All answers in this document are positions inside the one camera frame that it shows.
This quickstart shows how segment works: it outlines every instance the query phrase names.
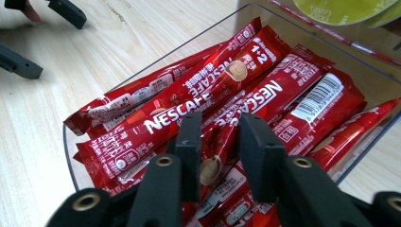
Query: clear plastic container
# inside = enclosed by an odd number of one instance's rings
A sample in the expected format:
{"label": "clear plastic container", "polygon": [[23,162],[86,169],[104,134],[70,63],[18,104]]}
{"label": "clear plastic container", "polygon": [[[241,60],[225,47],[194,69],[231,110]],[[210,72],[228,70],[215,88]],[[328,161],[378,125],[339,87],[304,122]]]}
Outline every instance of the clear plastic container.
{"label": "clear plastic container", "polygon": [[[316,32],[299,26],[299,23],[296,22],[295,19],[283,16],[283,11],[271,3],[264,4],[264,6],[248,4],[241,7],[227,18],[211,26],[192,40],[160,58],[155,63],[144,68],[126,81],[121,82],[116,87],[146,76],[165,65],[182,59],[208,46],[228,40],[237,30],[251,21],[248,20],[248,18],[254,18],[256,16],[260,16],[263,25],[270,25],[280,35],[280,37],[291,46],[302,44],[318,55],[334,61],[336,67],[348,73],[353,78],[356,86],[366,96],[366,100],[368,101],[367,108],[401,96],[401,79],[392,77],[390,74],[374,67],[369,62],[354,55],[352,52],[348,52],[343,48],[338,48],[336,44],[333,44],[336,41],[331,40],[330,37],[320,36]],[[393,111],[391,119],[385,125],[382,125],[384,130],[375,136],[374,139],[370,138],[372,142],[370,142],[368,146],[366,146],[367,148],[361,152],[359,158],[363,157],[363,155],[369,151],[380,135],[385,133],[392,122],[401,115],[400,110],[401,108],[397,108]],[[73,156],[78,151],[76,143],[87,141],[88,137],[86,135],[75,136],[65,126],[63,126],[63,137],[65,154],[75,188],[80,190],[86,187],[93,187],[92,181],[86,172],[84,165],[73,159]],[[348,171],[344,171],[344,174],[341,177],[346,176]]]}

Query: screw hole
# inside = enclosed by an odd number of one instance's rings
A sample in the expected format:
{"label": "screw hole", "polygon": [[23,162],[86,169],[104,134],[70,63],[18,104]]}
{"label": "screw hole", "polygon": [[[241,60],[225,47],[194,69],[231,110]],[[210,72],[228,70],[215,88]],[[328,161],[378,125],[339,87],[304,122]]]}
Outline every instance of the screw hole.
{"label": "screw hole", "polygon": [[100,196],[96,193],[89,193],[79,197],[73,203],[73,209],[76,211],[86,211],[92,209],[100,202]]}
{"label": "screw hole", "polygon": [[169,157],[162,157],[156,161],[157,166],[170,166],[173,160]]}
{"label": "screw hole", "polygon": [[310,163],[307,159],[304,158],[296,158],[292,161],[296,166],[299,167],[312,167],[312,163]]}

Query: wooden table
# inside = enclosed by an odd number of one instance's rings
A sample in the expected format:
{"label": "wooden table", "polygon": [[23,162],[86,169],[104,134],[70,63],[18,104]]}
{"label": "wooden table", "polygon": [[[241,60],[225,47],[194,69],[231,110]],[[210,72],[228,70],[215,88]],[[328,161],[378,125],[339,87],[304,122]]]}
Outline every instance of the wooden table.
{"label": "wooden table", "polygon": [[[0,43],[44,68],[35,80],[0,70],[0,226],[44,226],[75,192],[62,142],[62,121],[69,114],[236,7],[235,0],[75,0],[88,18],[77,30],[46,2],[31,3],[40,24],[0,8]],[[399,191],[400,124],[341,188],[366,201],[377,190]]]}

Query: white barcode label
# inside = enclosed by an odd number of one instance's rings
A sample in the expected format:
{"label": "white barcode label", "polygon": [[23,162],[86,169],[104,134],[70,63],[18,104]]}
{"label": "white barcode label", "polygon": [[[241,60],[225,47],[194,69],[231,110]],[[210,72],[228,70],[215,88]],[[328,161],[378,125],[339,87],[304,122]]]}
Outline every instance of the white barcode label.
{"label": "white barcode label", "polygon": [[310,124],[343,88],[341,81],[335,75],[326,74],[291,114]]}

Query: yellow object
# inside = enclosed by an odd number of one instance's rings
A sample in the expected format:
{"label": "yellow object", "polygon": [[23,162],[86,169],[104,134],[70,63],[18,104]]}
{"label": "yellow object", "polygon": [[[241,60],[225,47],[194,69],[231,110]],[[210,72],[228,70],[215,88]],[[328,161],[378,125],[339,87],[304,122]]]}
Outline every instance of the yellow object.
{"label": "yellow object", "polygon": [[376,16],[372,17],[369,20],[366,20],[365,23],[369,27],[384,26],[387,23],[395,21],[400,17],[401,17],[401,1],[398,0],[388,9],[380,12],[379,14],[377,14]]}
{"label": "yellow object", "polygon": [[347,26],[367,20],[395,2],[397,0],[294,0],[301,12],[330,26]]}

